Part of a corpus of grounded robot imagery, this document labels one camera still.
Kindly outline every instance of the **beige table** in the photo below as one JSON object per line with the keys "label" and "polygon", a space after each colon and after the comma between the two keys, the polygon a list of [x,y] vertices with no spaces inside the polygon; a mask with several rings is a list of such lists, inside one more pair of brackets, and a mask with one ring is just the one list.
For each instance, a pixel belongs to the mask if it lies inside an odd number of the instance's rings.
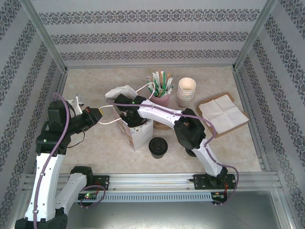
{"label": "beige table", "polygon": [[[157,70],[160,69],[69,70],[63,96],[68,100],[76,94],[82,94],[85,106],[101,107],[106,105],[105,94],[111,89],[128,84],[136,90],[145,85],[147,76],[151,76],[152,72]],[[235,99],[235,105],[243,110],[230,67],[162,68],[161,70],[174,76],[175,87],[170,98],[170,108],[179,109],[175,102],[179,80],[183,77],[191,77],[197,82],[197,88],[189,108],[195,112],[200,101],[224,92],[229,92]],[[139,94],[148,98],[149,91],[143,89]],[[103,122],[114,119],[110,109],[104,108],[103,111]],[[209,130],[206,129],[205,132],[210,138]],[[164,157],[158,160],[152,157],[148,142],[139,150],[134,151],[116,123],[97,124],[86,132],[84,142],[67,150],[61,173],[70,173],[75,165],[90,166],[94,173],[204,172],[204,167],[199,160],[188,156],[185,149],[178,143],[173,130],[154,130],[153,135],[163,137],[169,146]],[[73,135],[71,144],[81,139],[82,134]],[[241,172],[261,171],[248,125],[214,139],[210,146],[224,164],[235,166]]]}

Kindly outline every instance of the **black lid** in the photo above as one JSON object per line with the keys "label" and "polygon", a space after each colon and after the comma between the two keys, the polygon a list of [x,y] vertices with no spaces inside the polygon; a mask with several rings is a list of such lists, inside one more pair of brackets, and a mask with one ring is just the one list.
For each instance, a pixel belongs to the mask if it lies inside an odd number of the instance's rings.
{"label": "black lid", "polygon": [[161,137],[154,137],[148,145],[152,154],[163,155],[167,151],[167,142]]}

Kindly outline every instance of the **pink cup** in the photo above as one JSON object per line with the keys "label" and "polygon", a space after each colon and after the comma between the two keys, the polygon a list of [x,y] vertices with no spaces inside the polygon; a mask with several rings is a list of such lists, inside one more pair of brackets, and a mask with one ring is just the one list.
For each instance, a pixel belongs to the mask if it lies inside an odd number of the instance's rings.
{"label": "pink cup", "polygon": [[167,96],[163,97],[163,98],[158,98],[158,97],[151,97],[151,101],[155,104],[158,104],[160,106],[168,106],[168,102],[170,99],[170,94],[168,94]]}

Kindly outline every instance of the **stack of paper cups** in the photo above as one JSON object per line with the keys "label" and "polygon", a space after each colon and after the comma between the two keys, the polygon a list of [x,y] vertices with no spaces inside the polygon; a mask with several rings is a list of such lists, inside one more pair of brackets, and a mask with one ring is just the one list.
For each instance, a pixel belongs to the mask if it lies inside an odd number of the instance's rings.
{"label": "stack of paper cups", "polygon": [[191,78],[182,78],[178,84],[177,103],[180,108],[186,108],[194,97],[196,82]]}

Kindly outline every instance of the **patterned wallpaper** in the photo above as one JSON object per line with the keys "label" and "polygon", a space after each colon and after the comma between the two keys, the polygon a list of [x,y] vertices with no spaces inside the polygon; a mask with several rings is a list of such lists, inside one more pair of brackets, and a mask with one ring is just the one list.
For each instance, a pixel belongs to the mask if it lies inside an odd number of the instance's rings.
{"label": "patterned wallpaper", "polygon": [[239,70],[297,228],[305,228],[305,7],[278,1]]}
{"label": "patterned wallpaper", "polygon": [[65,64],[233,64],[266,0],[34,0]]}
{"label": "patterned wallpaper", "polygon": [[0,228],[11,224],[22,175],[61,72],[18,0],[0,1]]}

